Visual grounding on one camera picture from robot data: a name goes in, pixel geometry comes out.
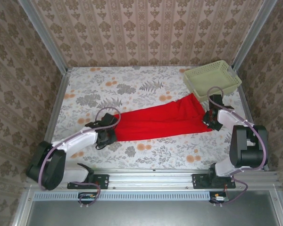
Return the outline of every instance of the flower pattern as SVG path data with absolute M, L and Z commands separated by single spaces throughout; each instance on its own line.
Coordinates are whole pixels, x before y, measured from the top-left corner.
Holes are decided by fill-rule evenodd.
M 179 66 L 73 68 L 53 140 L 68 137 L 94 121 L 97 111 L 105 106 L 128 112 L 188 95 L 183 83 L 186 69 Z M 244 117 L 237 91 L 226 95 L 224 103 Z M 222 128 L 219 132 L 115 142 L 100 152 L 88 146 L 70 161 L 98 168 L 207 169 L 211 163 L 228 156 L 230 137 L 231 132 Z

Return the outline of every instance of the purple cable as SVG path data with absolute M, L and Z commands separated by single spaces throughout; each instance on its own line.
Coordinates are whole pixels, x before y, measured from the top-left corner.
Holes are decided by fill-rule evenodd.
M 117 120 L 116 123 L 112 124 L 112 125 L 109 125 L 109 126 L 102 126 L 102 127 L 97 127 L 97 128 L 92 128 L 92 129 L 86 129 L 84 131 L 79 131 L 75 134 L 73 134 L 72 136 L 68 137 L 67 139 L 63 140 L 62 142 L 58 143 L 56 146 L 54 146 L 52 149 L 50 149 L 50 151 L 48 152 L 48 154 L 45 156 L 44 158 L 44 161 L 42 163 L 42 166 L 40 168 L 40 173 L 39 173 L 39 178 L 38 178 L 38 185 L 40 187 L 41 190 L 45 190 L 43 187 L 42 187 L 42 176 L 43 176 L 43 171 L 44 171 L 44 168 L 45 168 L 45 165 L 46 165 L 46 162 L 47 160 L 49 159 L 49 156 L 54 152 L 54 150 L 56 150 L 58 147 L 60 147 L 62 144 L 70 141 L 71 139 L 77 137 L 77 136 L 80 136 L 82 134 L 85 134 L 85 133 L 88 133 L 88 132 L 91 132 L 91 131 L 94 131 L 94 130 L 99 130 L 99 129 L 109 129 L 111 127 L 115 127 L 119 121 L 121 120 L 121 113 L 118 109 L 116 109 L 115 107 L 104 107 L 102 109 L 100 109 L 98 111 L 98 113 L 96 114 L 96 118 L 98 117 L 99 113 L 102 111 L 102 110 L 105 110 L 105 109 L 114 109 L 117 111 L 118 115 L 119 115 L 119 118 Z
M 94 184 L 94 183 L 79 183 L 79 182 L 72 182 L 72 183 L 73 183 L 73 184 L 76 184 L 76 185 L 92 185 L 92 186 L 97 187 L 97 189 L 99 190 L 99 191 L 98 191 L 98 194 L 96 195 L 96 197 L 94 198 L 94 200 L 88 204 L 88 206 L 94 204 L 94 203 L 96 202 L 96 200 L 99 198 L 99 196 L 100 196 L 100 186 L 99 186 L 99 185 Z M 82 195 L 80 196 L 80 199 L 79 199 L 79 203 L 80 203 L 80 204 L 83 204 L 83 203 L 82 203 L 82 198 L 83 198 L 84 196 L 86 196 L 86 195 L 88 195 L 88 194 L 82 194 Z
M 232 203 L 233 201 L 237 200 L 241 195 L 243 195 L 243 194 L 247 191 L 247 189 L 248 189 L 248 187 L 249 187 L 245 182 L 240 181 L 240 180 L 237 180 L 237 179 L 235 179 L 233 176 L 234 176 L 235 174 L 239 173 L 239 172 L 244 171 L 244 170 L 260 170 L 260 169 L 262 169 L 263 166 L 264 166 L 264 164 L 265 164 L 265 162 L 266 162 L 266 148 L 265 148 L 265 145 L 264 145 L 264 142 L 263 142 L 261 136 L 258 134 L 258 132 L 252 127 L 252 125 L 251 125 L 247 120 L 245 120 L 245 119 L 242 118 L 240 115 L 238 115 L 237 113 L 235 113 L 233 109 L 228 109 L 228 108 L 226 108 L 226 107 L 224 107 L 224 106 L 221 106 L 221 105 L 217 104 L 216 102 L 214 102 L 214 101 L 209 97 L 209 92 L 210 92 L 212 89 L 219 89 L 219 90 L 221 91 L 221 93 L 222 93 L 222 98 L 223 98 L 223 96 L 224 96 L 224 92 L 223 92 L 223 90 L 222 90 L 220 87 L 218 87 L 218 86 L 213 86 L 213 87 L 211 87 L 211 88 L 208 90 L 208 92 L 207 92 L 208 100 L 209 100 L 211 103 L 213 103 L 214 105 L 216 105 L 217 107 L 220 107 L 221 109 L 223 109 L 223 110 L 225 110 L 225 111 L 227 111 L 227 112 L 233 114 L 233 115 L 236 116 L 242 123 L 244 123 L 245 125 L 247 125 L 247 126 L 253 131 L 253 133 L 256 135 L 256 137 L 258 138 L 258 141 L 259 141 L 260 144 L 262 145 L 262 149 L 263 149 L 263 160 L 262 160 L 261 164 L 260 164 L 258 167 L 256 167 L 256 168 L 241 168 L 241 169 L 238 169 L 238 170 L 234 171 L 233 173 L 231 173 L 231 175 L 230 175 L 231 178 L 232 178 L 234 181 L 245 185 L 245 189 L 244 189 L 238 196 L 236 196 L 234 199 L 232 199 L 232 200 L 230 200 L 230 201 L 225 202 L 225 203 L 222 204 L 222 205 L 225 205 L 225 204 L 230 204 L 230 203 Z

